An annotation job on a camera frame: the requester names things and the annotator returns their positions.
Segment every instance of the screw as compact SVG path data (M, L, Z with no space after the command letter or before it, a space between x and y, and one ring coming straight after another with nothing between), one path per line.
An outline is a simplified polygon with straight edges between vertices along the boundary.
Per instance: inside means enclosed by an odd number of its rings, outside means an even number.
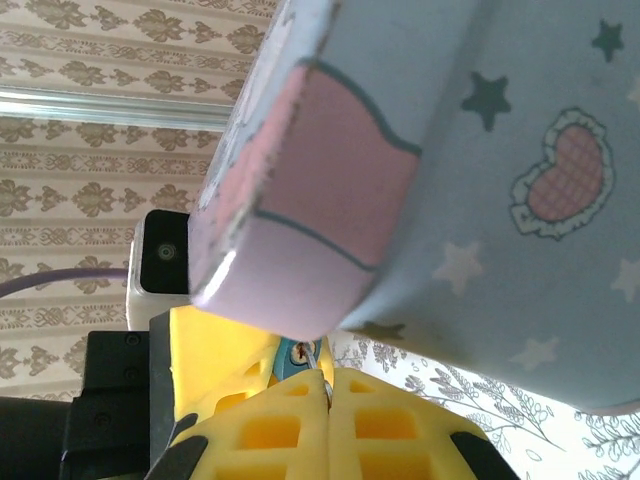
M138 345L140 343L140 335L138 335L137 333L128 333L124 337L124 343L132 347L134 345Z
M108 413L100 412L93 417L93 423L98 428L106 428L111 424L111 416Z
M138 379L138 369L135 367L126 368L124 371L124 378L129 381L134 381Z

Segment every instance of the small blue object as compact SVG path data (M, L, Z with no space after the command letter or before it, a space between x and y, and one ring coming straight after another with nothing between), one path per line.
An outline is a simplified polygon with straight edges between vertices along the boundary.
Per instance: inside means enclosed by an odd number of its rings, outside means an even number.
M280 345L278 346L278 350L276 351L275 361L273 362L273 374L279 382L292 377L296 373L300 373L309 369L309 364L307 364L306 361L303 361L300 364L296 364L291 359L291 353L294 351L294 348L296 348L296 345L298 343L300 342L296 342L295 340L290 340L284 337L280 340ZM315 342L309 343L313 343L315 347L313 356L317 362L320 356L320 346L322 345L322 340L316 340Z

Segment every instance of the white star print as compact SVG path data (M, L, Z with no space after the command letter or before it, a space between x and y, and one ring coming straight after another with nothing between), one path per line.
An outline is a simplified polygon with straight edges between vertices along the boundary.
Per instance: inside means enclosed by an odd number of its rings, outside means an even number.
M466 248L447 243L444 246L444 263L433 272L433 278L451 282L453 293L461 297L469 279L482 275L482 265L476 260L479 250L480 245L477 242Z
M627 97L632 102L638 104L638 108L640 108L640 77L636 77L636 84L633 87L633 90L629 92L629 96Z
M624 258L620 262L620 274L611 284L611 290L622 290L627 303L633 302L636 289L640 288L640 260L631 263Z
M532 338L527 340L524 351L514 355L510 362L519 363L527 372L532 372L541 363L552 363L556 360L556 346L560 340L557 337L540 343Z

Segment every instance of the pink heart print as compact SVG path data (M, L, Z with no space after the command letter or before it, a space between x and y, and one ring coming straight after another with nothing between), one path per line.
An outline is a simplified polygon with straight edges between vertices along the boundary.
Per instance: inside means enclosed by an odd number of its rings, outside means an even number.
M560 114L545 135L544 160L513 186L511 215L520 233L560 240L604 207L614 184L605 134L579 108Z

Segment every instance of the black camera module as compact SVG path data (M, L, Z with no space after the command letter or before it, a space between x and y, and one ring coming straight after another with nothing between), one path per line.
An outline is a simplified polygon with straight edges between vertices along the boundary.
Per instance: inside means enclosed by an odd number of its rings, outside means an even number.
M140 286L149 293L189 293L187 213L152 210L144 219Z

